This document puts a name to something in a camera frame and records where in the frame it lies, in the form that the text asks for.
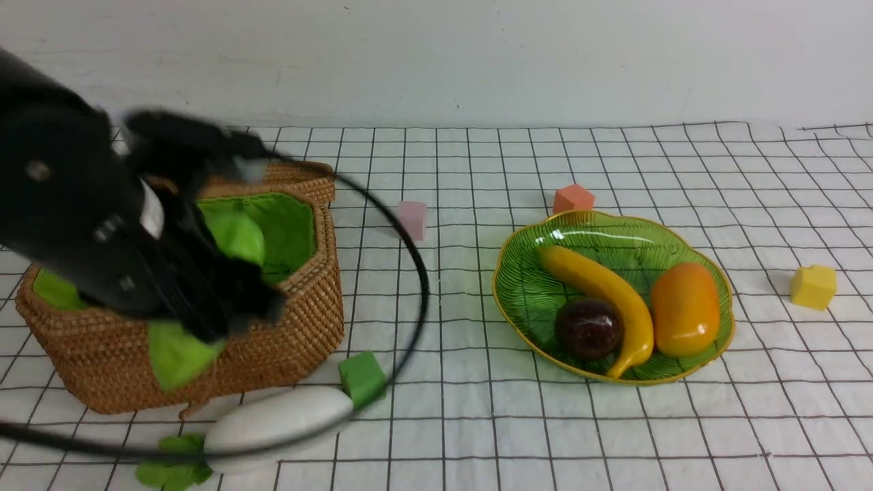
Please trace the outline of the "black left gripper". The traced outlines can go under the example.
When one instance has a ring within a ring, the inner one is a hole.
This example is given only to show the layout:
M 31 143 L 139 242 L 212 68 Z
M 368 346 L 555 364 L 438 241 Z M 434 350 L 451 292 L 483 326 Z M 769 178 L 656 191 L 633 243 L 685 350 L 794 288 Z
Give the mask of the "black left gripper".
M 141 233 L 140 263 L 161 301 L 158 317 L 204 343 L 277 323 L 286 297 L 265 279 L 265 236 L 242 205 L 205 213 L 170 190 L 156 196 L 163 225 L 159 237 Z

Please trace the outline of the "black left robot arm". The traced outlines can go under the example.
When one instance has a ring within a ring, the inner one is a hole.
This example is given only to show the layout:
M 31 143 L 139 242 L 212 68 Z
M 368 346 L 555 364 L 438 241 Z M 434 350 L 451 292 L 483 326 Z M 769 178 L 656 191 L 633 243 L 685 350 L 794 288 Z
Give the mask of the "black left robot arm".
M 250 177 L 259 137 L 161 109 L 125 116 L 133 140 L 50 76 L 2 52 L 2 245 L 66 280 L 88 306 L 180 321 L 206 343 L 277 323 L 286 299 L 253 260 L 218 247 L 196 205 L 211 176 Z

